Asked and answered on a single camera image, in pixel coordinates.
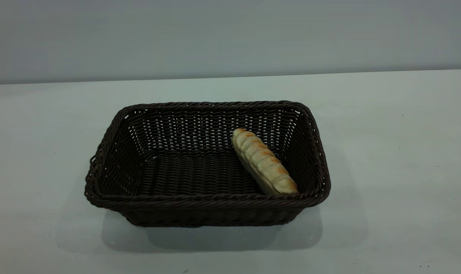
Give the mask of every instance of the bread roll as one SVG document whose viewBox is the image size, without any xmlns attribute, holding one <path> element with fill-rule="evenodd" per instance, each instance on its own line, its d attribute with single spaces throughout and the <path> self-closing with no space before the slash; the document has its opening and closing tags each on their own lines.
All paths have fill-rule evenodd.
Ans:
<svg viewBox="0 0 461 274">
<path fill-rule="evenodd" d="M 295 181 L 262 140 L 242 128 L 234 130 L 232 145 L 244 168 L 268 195 L 298 194 Z"/>
</svg>

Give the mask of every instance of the white tabletop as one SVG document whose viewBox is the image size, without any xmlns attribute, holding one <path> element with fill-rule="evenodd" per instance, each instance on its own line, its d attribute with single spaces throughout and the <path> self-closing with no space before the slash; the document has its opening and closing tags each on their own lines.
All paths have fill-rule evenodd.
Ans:
<svg viewBox="0 0 461 274">
<path fill-rule="evenodd" d="M 139 228 L 86 201 L 117 111 L 291 100 L 329 198 L 274 227 Z M 0 273 L 461 274 L 461 70 L 0 85 Z"/>
</svg>

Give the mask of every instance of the basket rim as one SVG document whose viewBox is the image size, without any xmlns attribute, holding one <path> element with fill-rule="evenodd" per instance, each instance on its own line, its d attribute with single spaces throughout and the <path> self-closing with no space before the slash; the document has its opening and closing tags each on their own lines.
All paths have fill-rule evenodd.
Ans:
<svg viewBox="0 0 461 274">
<path fill-rule="evenodd" d="M 325 177 L 323 182 L 324 190 L 321 194 L 315 192 L 306 192 L 301 194 L 291 195 L 265 195 L 265 194 L 198 194 L 198 195 L 177 195 L 177 196 L 119 196 L 119 195 L 104 195 L 98 186 L 98 178 L 100 178 L 101 170 L 104 169 L 107 157 L 104 157 L 100 151 L 110 149 L 115 137 L 113 132 L 116 132 L 119 124 L 124 120 L 127 115 L 135 109 L 165 109 L 172 108 L 180 109 L 182 106 L 187 106 L 189 110 L 194 107 L 204 107 L 203 110 L 217 108 L 222 110 L 225 107 L 228 110 L 235 110 L 236 108 L 242 109 L 252 108 L 267 108 L 270 105 L 279 104 L 294 104 L 296 111 L 304 111 L 309 123 L 316 125 L 310 109 L 304 104 L 291 101 L 250 101 L 250 102 L 168 102 L 168 103 L 154 103 L 154 104 L 135 104 L 121 109 L 110 126 L 104 134 L 104 137 L 97 148 L 95 156 L 90 159 L 90 169 L 86 175 L 85 196 L 95 206 L 108 208 L 112 210 L 152 210 L 155 208 L 179 208 L 179 209 L 193 209 L 193 208 L 229 208 L 229 201 L 232 201 L 231 208 L 305 208 L 318 205 L 324 201 L 330 193 L 330 176 L 326 162 L 325 153 L 319 137 L 319 130 L 313 127 L 315 134 L 318 137 L 317 146 L 318 151 L 321 153 L 321 166 L 322 175 Z"/>
</svg>

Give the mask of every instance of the wall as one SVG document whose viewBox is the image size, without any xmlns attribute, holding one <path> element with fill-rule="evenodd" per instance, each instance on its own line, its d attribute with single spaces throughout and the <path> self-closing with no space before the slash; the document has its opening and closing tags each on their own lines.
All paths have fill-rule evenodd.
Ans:
<svg viewBox="0 0 461 274">
<path fill-rule="evenodd" d="M 0 83 L 461 68 L 461 0 L 0 0 Z"/>
</svg>

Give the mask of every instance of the wicker basket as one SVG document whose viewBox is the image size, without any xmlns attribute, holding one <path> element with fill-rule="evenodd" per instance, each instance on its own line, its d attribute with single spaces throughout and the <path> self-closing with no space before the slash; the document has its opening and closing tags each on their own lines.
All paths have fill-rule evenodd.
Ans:
<svg viewBox="0 0 461 274">
<path fill-rule="evenodd" d="M 267 196 L 230 138 L 254 132 L 300 194 Z M 303 104 L 140 104 L 119 111 L 90 161 L 85 196 L 137 226 L 267 226 L 324 201 L 330 179 L 319 131 Z"/>
</svg>

